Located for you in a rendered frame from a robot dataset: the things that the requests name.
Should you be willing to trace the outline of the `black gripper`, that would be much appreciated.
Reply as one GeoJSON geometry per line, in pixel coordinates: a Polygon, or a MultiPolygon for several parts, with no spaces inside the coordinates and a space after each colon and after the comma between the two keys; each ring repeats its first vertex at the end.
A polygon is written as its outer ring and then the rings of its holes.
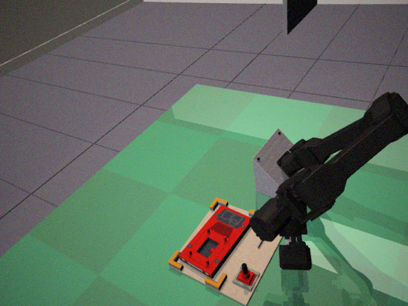
{"type": "Polygon", "coordinates": [[[279,261],[282,269],[310,270],[312,268],[310,248],[302,241],[302,235],[307,235],[307,222],[300,224],[297,218],[293,218],[285,227],[285,239],[289,240],[291,237],[291,242],[289,245],[279,245],[279,261]]]}

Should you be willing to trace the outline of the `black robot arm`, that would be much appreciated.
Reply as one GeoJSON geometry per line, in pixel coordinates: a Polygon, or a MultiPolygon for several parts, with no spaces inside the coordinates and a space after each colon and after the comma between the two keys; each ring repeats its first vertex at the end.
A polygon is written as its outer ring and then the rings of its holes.
{"type": "Polygon", "coordinates": [[[296,142],[277,161],[289,178],[249,219],[252,230],[261,241],[273,242],[279,234],[286,237],[293,218],[300,224],[317,219],[332,208],[354,172],[407,134],[408,105],[398,93],[387,92],[356,122],[326,138],[296,142]]]}

